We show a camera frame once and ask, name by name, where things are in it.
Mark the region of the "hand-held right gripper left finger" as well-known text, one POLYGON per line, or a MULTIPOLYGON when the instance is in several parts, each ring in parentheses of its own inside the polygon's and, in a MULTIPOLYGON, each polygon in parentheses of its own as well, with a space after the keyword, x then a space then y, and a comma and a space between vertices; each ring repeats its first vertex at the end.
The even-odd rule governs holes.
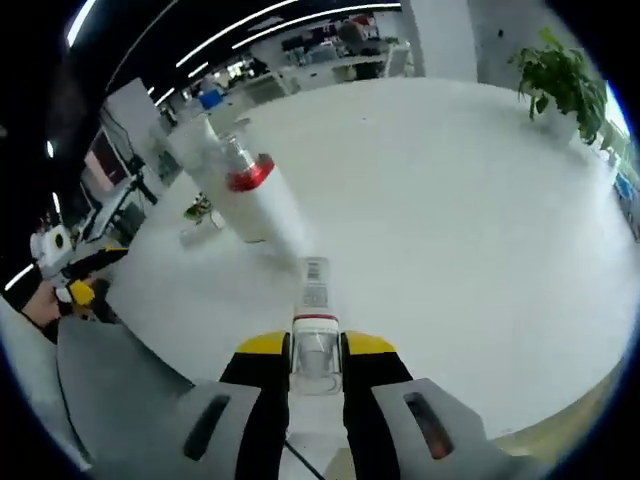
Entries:
POLYGON ((289 337, 249 338, 219 380, 182 396, 167 426, 166 479, 276 479, 289 424, 289 337))

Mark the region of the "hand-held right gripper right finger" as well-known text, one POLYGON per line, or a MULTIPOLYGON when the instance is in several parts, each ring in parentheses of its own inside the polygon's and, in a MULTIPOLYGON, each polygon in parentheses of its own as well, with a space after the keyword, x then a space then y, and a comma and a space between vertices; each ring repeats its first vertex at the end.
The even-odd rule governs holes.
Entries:
POLYGON ((414 378, 386 340, 341 335, 343 421, 359 479, 502 479, 505 455, 479 415, 414 378))

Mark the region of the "person's left hand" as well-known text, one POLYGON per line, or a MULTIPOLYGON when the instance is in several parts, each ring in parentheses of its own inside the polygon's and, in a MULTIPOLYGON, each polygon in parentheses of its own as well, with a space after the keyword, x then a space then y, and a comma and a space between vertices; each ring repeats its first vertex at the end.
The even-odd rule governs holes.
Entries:
POLYGON ((54 286, 47 281, 40 283, 36 291, 21 308, 21 313, 51 343, 56 344, 58 324, 62 315, 54 286))

